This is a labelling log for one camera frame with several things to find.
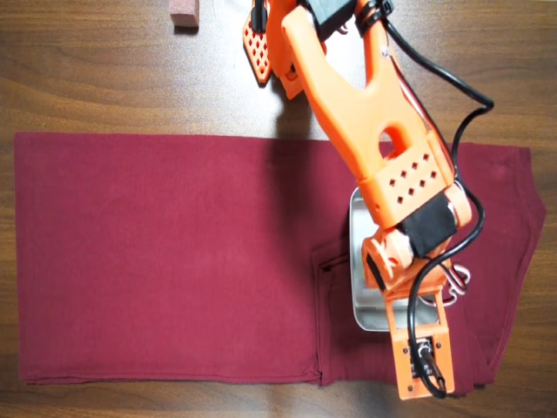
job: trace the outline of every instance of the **silver metal container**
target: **silver metal container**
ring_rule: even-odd
[[[359,189],[350,198],[350,268],[352,276],[352,306],[358,325],[366,331],[388,332],[385,302],[379,289],[366,287],[362,263],[362,242],[377,232]],[[396,302],[394,317],[397,327],[406,327],[407,300]],[[438,321],[437,309],[418,301],[416,325],[433,324]]]

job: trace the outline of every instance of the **cable clip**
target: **cable clip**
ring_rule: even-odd
[[[375,8],[375,11],[370,15],[369,12]],[[367,30],[371,28],[379,20],[386,19],[393,13],[394,6],[391,0],[370,0],[366,3],[362,10],[356,16],[356,27],[358,28],[359,35],[363,37]]]

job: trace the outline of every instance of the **orange 3d-printed part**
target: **orange 3d-printed part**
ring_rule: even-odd
[[[363,36],[366,88],[358,91],[326,62],[312,19],[297,4],[295,0],[270,1],[266,31],[271,67],[287,97],[305,92],[379,226],[362,246],[363,260],[371,261],[364,263],[366,281],[370,287],[379,287],[386,301],[400,397],[426,396],[427,388],[413,376],[407,329],[398,329],[394,323],[393,303],[408,298],[413,280],[427,260],[414,258],[407,236],[397,225],[444,193],[455,225],[461,228],[472,217],[470,205],[454,182],[453,163],[441,138],[399,77],[383,24],[375,23]],[[356,15],[365,4],[366,0],[358,1]],[[383,134],[393,142],[393,151],[386,157],[379,152]],[[447,245],[448,240],[428,257],[443,253]],[[417,327],[416,334],[418,339],[432,342],[432,356],[450,393],[454,390],[453,365],[441,297],[445,283],[445,271],[440,266],[426,276],[419,295],[434,297],[439,321]]]
[[[265,1],[265,7],[268,8],[268,2]],[[271,64],[269,61],[269,52],[267,47],[267,35],[265,33],[256,33],[252,29],[252,13],[247,17],[243,29],[244,48],[253,72],[260,84],[265,84],[271,76]]]

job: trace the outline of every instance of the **black wire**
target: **black wire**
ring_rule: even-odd
[[[426,256],[426,257],[423,258],[423,260],[429,260],[429,261],[431,261],[432,258]],[[450,276],[453,276],[456,280],[458,280],[458,281],[460,282],[460,284],[461,284],[463,287],[467,287],[466,282],[464,282],[464,281],[462,280],[462,277],[460,277],[460,274],[454,269],[454,266],[451,267],[454,273],[452,273],[452,272],[449,270],[449,267],[445,266],[443,263],[440,264],[440,267],[443,269],[443,271],[445,272],[445,274],[446,274],[447,276],[449,276],[449,275],[450,275]]]
[[[476,91],[472,86],[466,84],[464,81],[453,75],[451,72],[445,70],[444,68],[440,67],[439,65],[433,63],[432,61],[428,60],[427,58],[420,55],[394,28],[393,24],[391,24],[388,20],[384,19],[384,24],[386,25],[386,30],[389,35],[393,38],[393,40],[397,43],[401,50],[403,50],[416,64],[422,66],[426,70],[432,72],[436,76],[442,78],[443,80],[447,81],[449,84],[456,87],[458,90],[462,91],[471,99],[479,102],[482,106],[474,111],[472,111],[468,116],[464,118],[464,120],[460,123],[459,128],[457,129],[454,139],[453,139],[453,147],[450,151],[451,160],[453,161],[453,165],[455,168],[455,179],[460,183],[462,189],[466,196],[473,202],[474,206],[476,207],[476,212],[478,213],[478,221],[474,226],[473,230],[456,246],[452,247],[450,250],[438,255],[437,257],[429,260],[425,266],[419,271],[418,276],[414,280],[412,284],[412,288],[410,290],[409,298],[408,298],[408,309],[407,309],[407,321],[408,321],[408,340],[410,343],[410,355],[414,364],[414,368],[416,373],[420,377],[421,381],[426,386],[427,390],[431,392],[432,395],[438,398],[445,398],[446,397],[446,390],[444,389],[444,382],[438,381],[440,384],[441,389],[436,388],[435,385],[432,384],[429,377],[427,376],[426,370],[424,365],[420,359],[419,351],[418,351],[418,342],[416,341],[416,304],[418,303],[418,293],[419,287],[427,276],[429,272],[431,272],[436,266],[442,265],[443,261],[448,260],[449,258],[453,257],[455,254],[459,253],[460,251],[464,250],[473,241],[478,238],[480,232],[483,228],[483,225],[486,220],[486,213],[484,210],[483,205],[480,203],[480,200],[466,187],[464,184],[464,180],[460,174],[460,169],[458,166],[458,154],[459,154],[459,145],[462,135],[466,128],[470,125],[470,123],[480,115],[487,113],[493,109],[494,102],[491,98],[488,98],[484,94]],[[426,107],[420,102],[418,95],[412,89],[412,86],[407,83],[407,81],[402,76],[401,71],[399,70],[398,66],[395,65],[399,76],[401,77],[402,81],[406,83],[406,86],[413,94],[415,100],[418,102],[421,110],[424,112],[426,117],[428,118],[428,123],[433,125],[433,129],[437,132],[437,134],[442,139],[442,142],[448,151],[448,145],[443,138],[439,127],[433,121],[433,118],[429,115],[426,110]]]

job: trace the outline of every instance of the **folded shirt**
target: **folded shirt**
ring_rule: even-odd
[[[493,382],[545,209],[526,148],[463,144],[487,222],[455,258],[456,392]],[[20,133],[20,376],[29,383],[395,382],[353,318],[348,206],[327,142]]]

